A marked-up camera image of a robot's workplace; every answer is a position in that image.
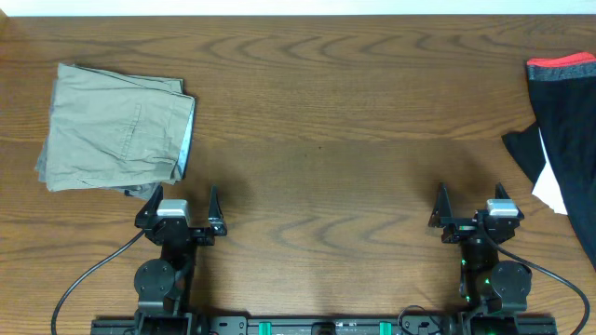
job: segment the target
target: green connector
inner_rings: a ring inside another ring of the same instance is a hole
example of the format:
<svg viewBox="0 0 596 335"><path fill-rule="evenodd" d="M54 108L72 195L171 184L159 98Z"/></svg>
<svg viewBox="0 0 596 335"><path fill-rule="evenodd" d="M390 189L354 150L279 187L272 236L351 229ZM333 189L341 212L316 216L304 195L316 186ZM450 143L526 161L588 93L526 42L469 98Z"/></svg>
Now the green connector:
<svg viewBox="0 0 596 335"><path fill-rule="evenodd" d="M379 335L391 335L391 323L390 322L381 322L379 325L381 329L381 333Z"/></svg>
<svg viewBox="0 0 596 335"><path fill-rule="evenodd" d="M271 322L261 322L259 324L259 335L271 335Z"/></svg>

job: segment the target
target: wall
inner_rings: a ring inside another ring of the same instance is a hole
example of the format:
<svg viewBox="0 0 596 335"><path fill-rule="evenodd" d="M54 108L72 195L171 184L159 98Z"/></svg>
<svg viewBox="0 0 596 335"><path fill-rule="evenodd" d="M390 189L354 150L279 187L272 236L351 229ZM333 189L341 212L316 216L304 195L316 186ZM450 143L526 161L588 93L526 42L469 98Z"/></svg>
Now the wall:
<svg viewBox="0 0 596 335"><path fill-rule="evenodd" d="M0 0L8 16L596 14L596 0Z"/></svg>

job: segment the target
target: folded khaki pants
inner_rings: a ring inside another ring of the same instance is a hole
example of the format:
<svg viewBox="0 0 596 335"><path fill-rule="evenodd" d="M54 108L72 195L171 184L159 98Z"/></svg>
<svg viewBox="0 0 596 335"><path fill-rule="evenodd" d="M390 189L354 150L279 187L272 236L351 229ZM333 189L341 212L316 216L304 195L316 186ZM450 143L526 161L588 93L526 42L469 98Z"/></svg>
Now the folded khaki pants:
<svg viewBox="0 0 596 335"><path fill-rule="evenodd" d="M60 64L40 180L50 191L178 181L194 109L182 80Z"/></svg>

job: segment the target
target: wooden table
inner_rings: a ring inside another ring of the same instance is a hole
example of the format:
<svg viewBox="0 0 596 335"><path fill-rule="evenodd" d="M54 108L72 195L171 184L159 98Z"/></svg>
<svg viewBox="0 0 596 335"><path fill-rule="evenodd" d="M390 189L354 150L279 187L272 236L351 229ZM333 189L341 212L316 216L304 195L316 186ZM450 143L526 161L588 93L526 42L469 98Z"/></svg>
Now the wooden table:
<svg viewBox="0 0 596 335"><path fill-rule="evenodd" d="M229 236L201 249L193 302L208 313L397 315L462 306L459 249L427 227L439 181L471 216L502 181L526 214L504 247L596 302L569 221L530 195L500 140L534 120L524 62L596 51L594 17L10 19L0 41L0 332L49 333L61 294L132 238L143 201L49 193L35 160L59 62L181 77L199 97L187 178L167 197L205 222L221 188ZM132 315L142 239L88 278L58 320L88 334ZM529 311L561 334L583 313L535 272ZM592 318L584 333L596 333Z"/></svg>

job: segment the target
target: white fabric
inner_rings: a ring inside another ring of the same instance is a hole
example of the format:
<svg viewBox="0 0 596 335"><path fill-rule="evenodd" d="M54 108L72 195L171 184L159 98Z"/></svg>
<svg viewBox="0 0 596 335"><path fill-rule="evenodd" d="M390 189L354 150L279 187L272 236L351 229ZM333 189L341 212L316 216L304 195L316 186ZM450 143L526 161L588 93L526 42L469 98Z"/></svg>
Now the white fabric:
<svg viewBox="0 0 596 335"><path fill-rule="evenodd" d="M542 144L542 154L544 155L546 164L544 165L542 172L540 172L540 176L538 176L538 181L536 181L536 184L534 185L532 194L543 203L549 205L555 213L567 215L567 208L562 201L561 188L552 171L549 156L547 155L547 149L542 140L542 132L540 132L540 143Z"/></svg>

